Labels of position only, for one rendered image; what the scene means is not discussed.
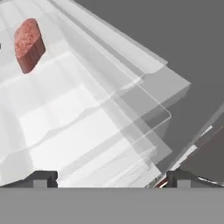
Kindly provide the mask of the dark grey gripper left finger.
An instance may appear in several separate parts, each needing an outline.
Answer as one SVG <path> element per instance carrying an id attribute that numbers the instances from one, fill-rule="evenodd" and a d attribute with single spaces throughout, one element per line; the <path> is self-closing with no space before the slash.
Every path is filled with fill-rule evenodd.
<path id="1" fill-rule="evenodd" d="M 3 185 L 3 188 L 57 188 L 57 171 L 35 171 L 28 177 Z"/>

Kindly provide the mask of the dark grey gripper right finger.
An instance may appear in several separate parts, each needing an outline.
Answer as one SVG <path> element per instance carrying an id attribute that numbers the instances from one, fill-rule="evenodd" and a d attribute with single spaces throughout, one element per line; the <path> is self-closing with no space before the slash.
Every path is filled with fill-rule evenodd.
<path id="1" fill-rule="evenodd" d="M 166 177 L 166 186 L 172 188 L 222 188 L 222 184 L 195 176 L 189 171 L 168 171 Z"/>

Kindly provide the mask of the grey fridge door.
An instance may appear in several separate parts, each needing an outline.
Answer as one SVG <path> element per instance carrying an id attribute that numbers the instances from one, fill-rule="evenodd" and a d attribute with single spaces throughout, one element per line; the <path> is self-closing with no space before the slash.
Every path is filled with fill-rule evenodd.
<path id="1" fill-rule="evenodd" d="M 160 174 L 148 188 L 167 184 L 168 171 L 182 170 L 224 185 L 224 103 L 180 152 L 156 163 Z"/>

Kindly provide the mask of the red frozen steak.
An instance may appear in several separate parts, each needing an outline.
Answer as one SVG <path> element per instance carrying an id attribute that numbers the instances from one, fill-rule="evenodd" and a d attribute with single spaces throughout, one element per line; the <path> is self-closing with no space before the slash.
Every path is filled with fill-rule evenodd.
<path id="1" fill-rule="evenodd" d="M 46 52 L 35 18 L 26 19 L 15 31 L 14 50 L 17 62 L 24 74 L 31 72 Z"/>

